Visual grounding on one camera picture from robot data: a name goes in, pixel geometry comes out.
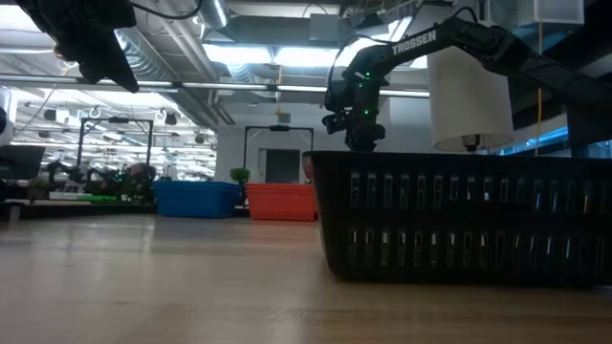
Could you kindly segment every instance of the green plant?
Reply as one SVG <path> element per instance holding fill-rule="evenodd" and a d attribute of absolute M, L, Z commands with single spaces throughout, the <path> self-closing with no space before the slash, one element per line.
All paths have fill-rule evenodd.
<path fill-rule="evenodd" d="M 246 168 L 232 168 L 229 177 L 237 183 L 246 183 L 251 178 L 251 171 Z"/>
<path fill-rule="evenodd" d="M 28 181 L 28 188 L 47 189 L 49 188 L 49 182 L 40 178 L 32 178 Z"/>

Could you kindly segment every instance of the table surface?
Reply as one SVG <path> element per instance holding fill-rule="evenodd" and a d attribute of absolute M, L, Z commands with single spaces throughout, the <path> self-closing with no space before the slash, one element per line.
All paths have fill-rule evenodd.
<path fill-rule="evenodd" d="M 2 344 L 612 343 L 612 292 L 350 284 L 317 224 L 0 224 Z"/>

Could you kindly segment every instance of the potted plant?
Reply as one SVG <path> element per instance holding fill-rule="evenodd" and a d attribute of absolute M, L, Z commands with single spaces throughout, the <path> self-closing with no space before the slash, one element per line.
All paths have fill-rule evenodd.
<path fill-rule="evenodd" d="M 49 183 L 40 178 L 32 178 L 28 181 L 28 198 L 30 200 L 43 200 L 47 198 Z"/>
<path fill-rule="evenodd" d="M 244 206 L 247 200 L 247 190 L 245 184 L 251 178 L 251 171 L 246 168 L 232 168 L 229 172 L 229 177 L 240 185 L 240 199 L 238 204 Z"/>

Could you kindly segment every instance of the red plastic bin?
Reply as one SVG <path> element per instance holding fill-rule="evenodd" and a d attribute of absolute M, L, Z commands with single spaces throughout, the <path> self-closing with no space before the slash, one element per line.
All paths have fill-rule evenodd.
<path fill-rule="evenodd" d="M 247 197 L 254 220 L 315 220 L 315 189 L 312 185 L 249 183 Z"/>

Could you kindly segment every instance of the green object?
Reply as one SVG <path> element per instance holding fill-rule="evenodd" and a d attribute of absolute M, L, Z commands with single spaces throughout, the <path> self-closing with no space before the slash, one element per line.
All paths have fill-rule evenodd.
<path fill-rule="evenodd" d="M 92 201 L 92 202 L 115 202 L 117 196 L 77 196 L 79 201 Z"/>
<path fill-rule="evenodd" d="M 45 181 L 44 179 L 40 179 L 40 178 L 32 178 L 28 181 L 28 188 L 48 189 L 49 182 Z"/>
<path fill-rule="evenodd" d="M 251 178 L 251 171 L 246 168 L 232 168 L 229 177 L 237 183 L 246 183 Z"/>

